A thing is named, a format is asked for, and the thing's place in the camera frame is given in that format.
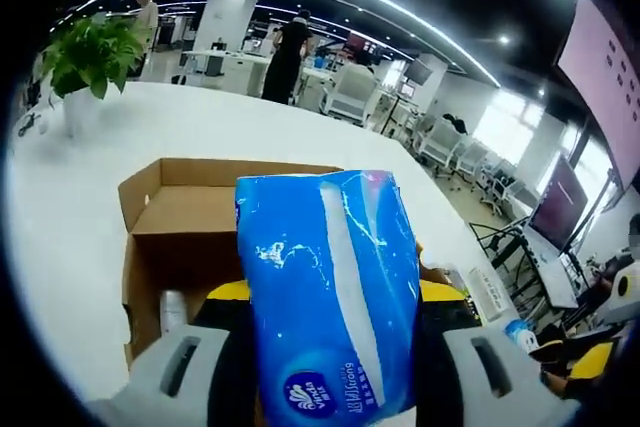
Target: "tissue package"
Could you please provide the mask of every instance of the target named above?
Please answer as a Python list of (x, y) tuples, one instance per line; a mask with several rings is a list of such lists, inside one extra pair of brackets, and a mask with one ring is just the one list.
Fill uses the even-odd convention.
[(419, 271), (393, 176), (241, 178), (236, 220), (269, 425), (369, 425), (411, 408)]

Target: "box flap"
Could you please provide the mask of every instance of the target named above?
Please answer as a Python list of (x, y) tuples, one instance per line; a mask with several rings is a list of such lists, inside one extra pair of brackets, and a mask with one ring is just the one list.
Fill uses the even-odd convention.
[(235, 232), (238, 177), (338, 170), (278, 162), (160, 159), (120, 184), (118, 193), (124, 222), (131, 233)]
[(235, 187), (238, 177), (277, 174), (326, 174), (337, 167), (251, 162), (246, 160), (162, 159), (162, 185)]
[(133, 174), (118, 186), (120, 207), (127, 231), (131, 232), (147, 202), (158, 192), (161, 185), (160, 160)]
[(162, 186), (131, 233), (235, 232), (235, 187)]

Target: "large display screen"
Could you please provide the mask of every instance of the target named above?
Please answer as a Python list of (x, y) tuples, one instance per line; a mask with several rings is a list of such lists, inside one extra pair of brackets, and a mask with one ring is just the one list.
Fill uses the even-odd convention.
[(563, 250), (586, 206), (587, 194), (567, 159), (560, 156), (529, 226)]
[(578, 0), (558, 66), (600, 125), (626, 189), (640, 168), (640, 83), (620, 40), (591, 0)]

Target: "computer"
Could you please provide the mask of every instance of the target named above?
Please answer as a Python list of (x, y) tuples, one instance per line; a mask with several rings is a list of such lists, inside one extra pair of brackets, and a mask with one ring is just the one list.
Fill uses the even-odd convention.
[(416, 88), (409, 84), (402, 84), (400, 86), (400, 94), (403, 96), (413, 99), (413, 95), (416, 93)]
[(561, 156), (538, 206), (523, 228), (529, 253), (537, 264), (547, 298), (554, 307), (577, 307), (560, 255), (570, 247), (569, 239), (587, 203), (587, 194), (573, 168)]
[(414, 60), (404, 73), (404, 76), (418, 85), (424, 85), (433, 72), (418, 59)]

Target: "computer monitor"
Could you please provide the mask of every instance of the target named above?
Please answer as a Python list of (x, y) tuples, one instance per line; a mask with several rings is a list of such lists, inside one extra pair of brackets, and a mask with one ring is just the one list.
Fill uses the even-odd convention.
[(402, 84), (400, 86), (400, 93), (405, 97), (413, 99), (413, 94), (416, 93), (416, 88), (409, 84)]
[(427, 79), (431, 76), (432, 71), (427, 68), (422, 62), (418, 59), (414, 60), (411, 65), (407, 68), (404, 73), (404, 76), (412, 80), (418, 85), (424, 85)]
[(587, 194), (564, 156), (558, 163), (529, 226), (558, 251), (563, 251), (587, 207)]

